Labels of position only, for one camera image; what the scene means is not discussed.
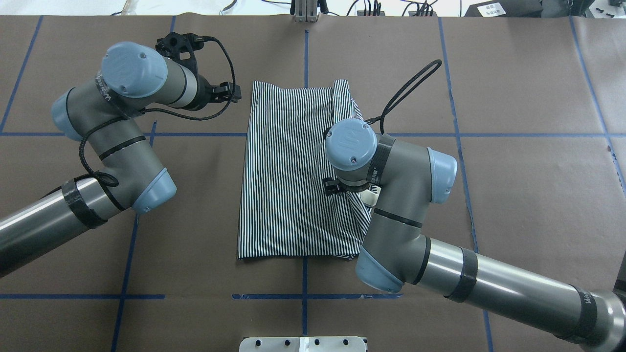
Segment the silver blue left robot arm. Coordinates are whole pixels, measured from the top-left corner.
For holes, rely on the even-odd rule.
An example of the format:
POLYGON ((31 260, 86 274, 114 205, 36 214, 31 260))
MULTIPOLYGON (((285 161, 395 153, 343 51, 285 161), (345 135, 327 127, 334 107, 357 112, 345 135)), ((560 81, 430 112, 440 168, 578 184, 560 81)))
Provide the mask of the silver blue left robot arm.
POLYGON ((241 99, 232 80, 213 85, 198 72, 195 52, 215 37, 169 33, 154 48, 119 42, 107 49, 91 82, 71 88, 51 108, 53 122, 80 143, 85 170, 1 221, 5 277, 127 209, 145 214, 168 202, 177 187, 135 119, 165 113, 201 122, 241 99))

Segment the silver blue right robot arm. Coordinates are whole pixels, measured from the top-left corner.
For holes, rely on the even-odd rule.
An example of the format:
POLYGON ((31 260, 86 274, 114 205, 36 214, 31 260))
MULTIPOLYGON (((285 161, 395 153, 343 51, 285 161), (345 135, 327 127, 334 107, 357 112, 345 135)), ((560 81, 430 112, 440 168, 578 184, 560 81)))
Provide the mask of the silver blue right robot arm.
POLYGON ((625 350, 625 288, 583 289, 521 269, 475 250, 423 234, 431 203, 444 203, 457 174, 456 159, 434 149, 377 136, 350 118, 324 133, 337 178, 329 192, 383 189, 360 246, 356 273, 387 293, 410 284, 444 298, 549 332, 587 352, 625 350))

